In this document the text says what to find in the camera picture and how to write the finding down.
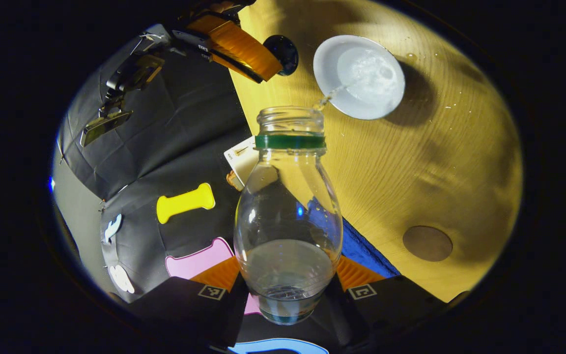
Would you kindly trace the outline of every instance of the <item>water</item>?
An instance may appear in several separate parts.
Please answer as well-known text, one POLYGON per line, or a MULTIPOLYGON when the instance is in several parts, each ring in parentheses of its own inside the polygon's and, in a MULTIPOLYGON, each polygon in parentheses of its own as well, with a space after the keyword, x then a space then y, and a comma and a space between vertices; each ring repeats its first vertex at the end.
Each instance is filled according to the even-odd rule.
POLYGON ((324 110, 342 90, 367 105, 386 101, 394 94, 397 81, 395 68, 374 50, 356 49, 344 53, 342 57, 344 59, 339 61, 338 72, 344 83, 314 103, 315 110, 324 110))
POLYGON ((329 256, 301 240, 272 240, 249 252, 244 278, 267 320, 292 325, 313 312, 333 276, 329 256))
POLYGON ((319 99, 316 103, 314 103, 313 109, 317 111, 324 110, 324 107, 326 107, 327 103, 329 103, 329 100, 332 99, 341 90, 348 88, 348 86, 349 85, 341 85, 340 87, 331 90, 331 92, 329 92, 328 95, 324 96, 323 98, 319 99))

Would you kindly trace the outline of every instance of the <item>clear glass bottle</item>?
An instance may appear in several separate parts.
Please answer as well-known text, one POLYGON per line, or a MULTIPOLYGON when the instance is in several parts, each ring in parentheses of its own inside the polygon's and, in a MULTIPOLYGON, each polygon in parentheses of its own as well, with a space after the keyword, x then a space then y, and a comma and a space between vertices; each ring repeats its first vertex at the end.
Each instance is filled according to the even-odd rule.
POLYGON ((279 325, 310 316, 342 250, 342 216, 320 157, 324 116, 303 107, 261 110, 259 162, 242 191, 235 255, 261 313, 279 325))

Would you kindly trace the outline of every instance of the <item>wooden table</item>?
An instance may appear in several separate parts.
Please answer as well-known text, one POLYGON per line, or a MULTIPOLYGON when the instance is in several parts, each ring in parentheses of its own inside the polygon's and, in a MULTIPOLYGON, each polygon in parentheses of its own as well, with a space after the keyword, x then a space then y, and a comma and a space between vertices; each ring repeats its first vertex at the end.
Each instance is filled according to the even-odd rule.
POLYGON ((253 134, 262 108, 323 96, 312 61, 327 38, 356 34, 395 55, 406 76, 399 107, 363 121, 328 106, 323 164, 343 216, 403 275, 444 301, 471 289, 510 236, 523 179, 516 128, 485 75, 421 23, 368 0, 259 0, 240 20, 260 42, 287 36, 300 56, 294 74, 260 85, 231 71, 253 134), (418 225, 449 235, 447 259, 407 251, 402 236, 418 225))

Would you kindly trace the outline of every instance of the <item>black cloth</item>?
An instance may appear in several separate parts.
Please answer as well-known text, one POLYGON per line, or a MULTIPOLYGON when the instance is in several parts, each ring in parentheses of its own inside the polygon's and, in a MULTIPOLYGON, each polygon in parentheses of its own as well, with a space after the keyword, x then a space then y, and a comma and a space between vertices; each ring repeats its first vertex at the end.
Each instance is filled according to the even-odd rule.
POLYGON ((223 152, 249 136, 247 125, 228 131, 129 184, 106 202, 97 242, 106 265, 119 264, 128 273, 135 293, 118 290, 126 302, 169 278, 166 256, 190 255, 210 246, 216 237, 233 244, 234 212, 240 193, 226 181, 231 168, 223 152), (185 211, 166 224, 159 223, 156 204, 160 196, 186 193, 204 182, 213 190, 216 204, 212 209, 185 211), (121 227, 107 244, 103 242, 104 230, 120 213, 121 227))
POLYGON ((130 119, 82 148, 81 132, 97 118, 108 90, 106 80, 138 40, 126 43, 88 77, 58 133, 74 175, 105 200, 162 164, 247 126, 227 68, 193 54, 183 57, 168 52, 163 69, 150 85, 126 94, 124 109, 134 111, 130 119))

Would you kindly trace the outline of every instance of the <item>yellow bone-shaped object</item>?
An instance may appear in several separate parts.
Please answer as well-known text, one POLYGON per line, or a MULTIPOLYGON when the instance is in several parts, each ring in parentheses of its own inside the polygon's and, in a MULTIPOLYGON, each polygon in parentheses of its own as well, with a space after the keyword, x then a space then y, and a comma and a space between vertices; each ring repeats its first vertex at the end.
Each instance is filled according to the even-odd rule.
POLYGON ((157 201, 157 217, 161 224, 165 224, 173 215, 196 208, 211 209, 215 207, 213 191, 208 183, 202 183, 196 190, 182 193, 175 197, 159 197, 157 201))

